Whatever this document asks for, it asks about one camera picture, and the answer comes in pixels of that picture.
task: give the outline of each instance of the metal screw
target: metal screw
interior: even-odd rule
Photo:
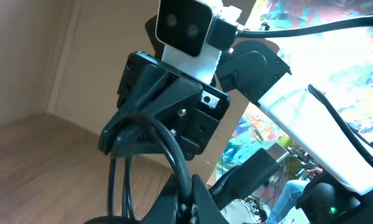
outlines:
[[[170,133],[172,134],[173,137],[175,137],[177,135],[177,132],[174,129],[171,129]]]
[[[179,111],[177,111],[177,114],[179,117],[183,117],[187,114],[187,110],[186,109],[180,109]]]
[[[203,100],[204,100],[206,103],[208,103],[208,102],[210,102],[210,97],[205,96],[205,97],[203,98]]]

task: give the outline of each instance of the person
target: person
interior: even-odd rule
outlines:
[[[307,170],[308,173],[314,177],[323,172],[322,168],[315,167]],[[304,188],[309,183],[308,180],[289,180],[283,187],[274,208],[269,214],[268,219],[260,224],[278,224],[286,217],[288,211],[297,204],[297,199],[303,195]]]

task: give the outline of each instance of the beige wall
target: beige wall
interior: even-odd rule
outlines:
[[[144,24],[156,15],[159,1],[80,1],[71,46],[64,55],[67,62],[63,74],[58,74],[48,111],[99,134],[116,111],[116,91],[127,56],[138,50],[154,53]],[[239,7],[246,2],[234,1]],[[252,3],[246,2],[245,14],[251,12],[251,7]],[[230,96],[231,107],[205,152],[189,163],[191,173],[200,174],[203,180],[212,174],[247,106],[239,92],[233,91]],[[164,156],[149,157],[168,165]]]
[[[46,110],[71,5],[70,0],[0,0],[0,126]]]

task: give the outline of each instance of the jeans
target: jeans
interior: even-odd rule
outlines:
[[[278,224],[286,217],[288,211],[297,204],[297,199],[303,195],[307,180],[289,180],[274,205],[266,224]]]

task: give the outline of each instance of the green led light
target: green led light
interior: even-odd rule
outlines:
[[[330,207],[329,213],[330,214],[335,214],[337,212],[337,208]]]

